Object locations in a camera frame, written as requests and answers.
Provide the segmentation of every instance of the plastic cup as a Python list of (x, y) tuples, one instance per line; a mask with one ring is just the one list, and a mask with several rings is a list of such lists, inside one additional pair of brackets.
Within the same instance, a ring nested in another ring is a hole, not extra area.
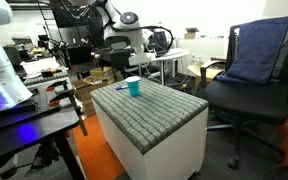
[(140, 95), (140, 77), (132, 76), (125, 79), (132, 97)]

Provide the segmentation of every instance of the chair wheel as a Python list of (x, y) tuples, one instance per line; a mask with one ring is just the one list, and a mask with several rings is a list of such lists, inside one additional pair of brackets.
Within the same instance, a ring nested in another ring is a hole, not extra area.
[(227, 166), (231, 169), (237, 169), (238, 168), (238, 160), (230, 158), (227, 162)]
[(280, 152), (275, 152), (273, 158), (276, 163), (283, 163), (285, 159), (285, 154), (280, 153)]

